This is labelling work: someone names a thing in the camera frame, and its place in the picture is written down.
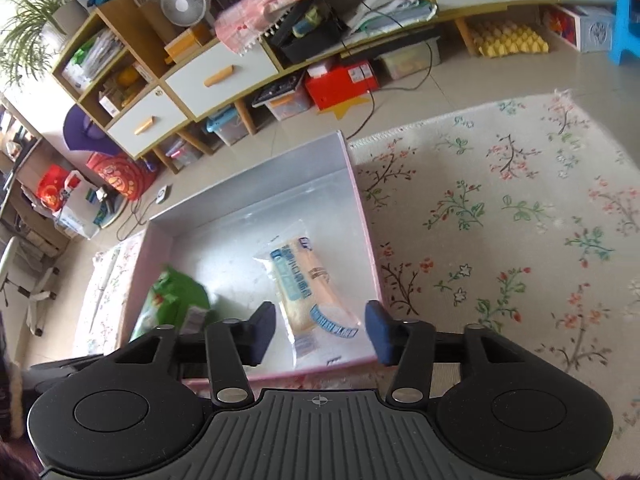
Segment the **green snack packet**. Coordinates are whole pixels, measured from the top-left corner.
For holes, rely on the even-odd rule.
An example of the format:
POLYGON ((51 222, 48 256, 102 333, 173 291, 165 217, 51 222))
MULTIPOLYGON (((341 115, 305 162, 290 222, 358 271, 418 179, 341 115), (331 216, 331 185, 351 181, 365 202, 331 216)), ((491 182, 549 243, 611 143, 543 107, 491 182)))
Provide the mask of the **green snack packet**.
POLYGON ((164 325, 181 335, 201 333, 209 312, 205 287, 189 275, 165 266, 145 297, 130 340, 164 325))

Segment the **white blue bread packet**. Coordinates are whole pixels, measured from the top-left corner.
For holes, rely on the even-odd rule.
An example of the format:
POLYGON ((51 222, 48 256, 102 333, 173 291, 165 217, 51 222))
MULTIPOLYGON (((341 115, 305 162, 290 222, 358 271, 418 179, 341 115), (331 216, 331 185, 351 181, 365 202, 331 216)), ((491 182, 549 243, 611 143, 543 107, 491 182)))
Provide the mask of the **white blue bread packet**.
POLYGON ((297 220, 258 249, 254 259, 273 282, 293 364, 343 364, 361 342, 362 322, 338 298, 303 221, 297 220))

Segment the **pink cardboard box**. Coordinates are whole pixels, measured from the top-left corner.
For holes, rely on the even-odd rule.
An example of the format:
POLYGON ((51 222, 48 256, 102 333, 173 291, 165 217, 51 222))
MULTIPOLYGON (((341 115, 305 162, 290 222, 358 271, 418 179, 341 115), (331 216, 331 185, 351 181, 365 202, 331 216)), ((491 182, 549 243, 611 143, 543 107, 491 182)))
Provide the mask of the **pink cardboard box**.
POLYGON ((352 160, 334 132, 240 172, 152 217, 142 232, 118 342, 126 344, 164 266, 202 284, 221 318, 246 320, 276 283, 259 262, 306 236, 342 306, 364 317, 382 297, 352 160))

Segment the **red gift bag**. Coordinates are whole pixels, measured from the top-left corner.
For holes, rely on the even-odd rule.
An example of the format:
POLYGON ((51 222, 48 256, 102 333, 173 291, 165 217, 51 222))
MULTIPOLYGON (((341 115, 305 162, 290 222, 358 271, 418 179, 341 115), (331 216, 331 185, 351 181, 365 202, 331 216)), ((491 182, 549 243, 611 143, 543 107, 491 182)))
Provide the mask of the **red gift bag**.
POLYGON ((138 200, 157 177, 156 171, 126 154, 112 156, 94 152, 86 166, 130 202, 138 200))

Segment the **purple hat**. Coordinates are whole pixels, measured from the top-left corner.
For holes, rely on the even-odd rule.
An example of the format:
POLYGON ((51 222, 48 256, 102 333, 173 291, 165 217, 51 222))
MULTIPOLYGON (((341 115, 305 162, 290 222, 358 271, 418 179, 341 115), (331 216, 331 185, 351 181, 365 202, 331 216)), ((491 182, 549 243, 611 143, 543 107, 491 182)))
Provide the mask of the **purple hat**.
POLYGON ((96 152, 117 156, 122 151, 77 104, 70 108, 64 119, 63 139, 72 152, 96 152))

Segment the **wooden white TV cabinet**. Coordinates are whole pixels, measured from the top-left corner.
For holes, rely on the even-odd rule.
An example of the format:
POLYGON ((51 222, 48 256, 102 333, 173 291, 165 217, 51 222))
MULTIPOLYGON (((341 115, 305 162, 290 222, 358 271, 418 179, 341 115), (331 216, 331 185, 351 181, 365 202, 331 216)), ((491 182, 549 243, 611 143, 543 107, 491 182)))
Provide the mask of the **wooden white TV cabinet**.
MULTIPOLYGON (((436 22, 461 21, 468 16, 506 10, 531 3, 611 4, 614 0, 428 0, 437 8, 436 22)), ((246 49, 234 53, 218 37, 209 40, 179 62, 169 62, 160 37, 134 4, 134 0, 112 0, 93 11, 70 40, 53 70, 53 77, 93 123, 131 158, 156 152, 160 142, 192 122, 242 99, 264 84, 288 73, 340 54, 354 56, 363 48, 386 44, 402 34, 413 34, 428 25, 426 18, 411 24, 397 23, 387 32, 337 41, 314 56, 293 62, 286 58, 274 38, 284 31, 281 22, 265 30, 246 49), (114 32, 122 48, 84 90, 77 90, 63 70, 80 45, 101 27, 114 32), (140 64, 141 90, 116 115, 99 102, 100 85, 127 61, 140 64)))

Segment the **red shoe box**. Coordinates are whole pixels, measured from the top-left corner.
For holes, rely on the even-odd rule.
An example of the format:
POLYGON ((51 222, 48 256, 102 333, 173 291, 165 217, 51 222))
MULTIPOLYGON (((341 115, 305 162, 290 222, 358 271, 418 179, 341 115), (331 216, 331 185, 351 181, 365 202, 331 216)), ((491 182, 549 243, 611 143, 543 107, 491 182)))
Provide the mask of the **red shoe box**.
POLYGON ((327 110, 380 88, 368 61, 335 66, 320 77, 308 77, 304 86, 318 110, 327 110))

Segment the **yellow egg tray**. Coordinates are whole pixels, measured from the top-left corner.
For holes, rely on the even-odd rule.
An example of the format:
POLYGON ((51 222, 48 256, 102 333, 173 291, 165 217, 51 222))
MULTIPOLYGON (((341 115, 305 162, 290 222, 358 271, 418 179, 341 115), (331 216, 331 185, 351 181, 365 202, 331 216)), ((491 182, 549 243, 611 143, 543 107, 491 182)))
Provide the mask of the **yellow egg tray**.
POLYGON ((512 21, 479 22, 470 28, 474 47, 483 58, 516 54, 546 54, 549 44, 538 32, 512 21))

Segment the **white desk fan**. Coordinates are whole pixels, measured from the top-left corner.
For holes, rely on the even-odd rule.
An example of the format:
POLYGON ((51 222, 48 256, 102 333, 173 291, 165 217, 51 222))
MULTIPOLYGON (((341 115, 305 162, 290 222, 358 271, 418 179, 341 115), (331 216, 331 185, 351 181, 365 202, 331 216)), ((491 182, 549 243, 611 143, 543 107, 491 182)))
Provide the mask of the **white desk fan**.
POLYGON ((191 27, 204 20, 209 0, 160 0, 160 10, 172 24, 191 27))

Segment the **blue plastic stool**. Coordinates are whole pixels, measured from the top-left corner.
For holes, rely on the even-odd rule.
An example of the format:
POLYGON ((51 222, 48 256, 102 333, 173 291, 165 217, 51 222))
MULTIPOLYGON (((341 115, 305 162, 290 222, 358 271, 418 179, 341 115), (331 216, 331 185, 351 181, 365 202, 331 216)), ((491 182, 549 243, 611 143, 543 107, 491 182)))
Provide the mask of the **blue plastic stool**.
POLYGON ((615 23, 612 48, 608 57, 615 65, 620 65, 625 52, 639 56, 639 24, 631 21, 631 1, 616 0, 615 23))

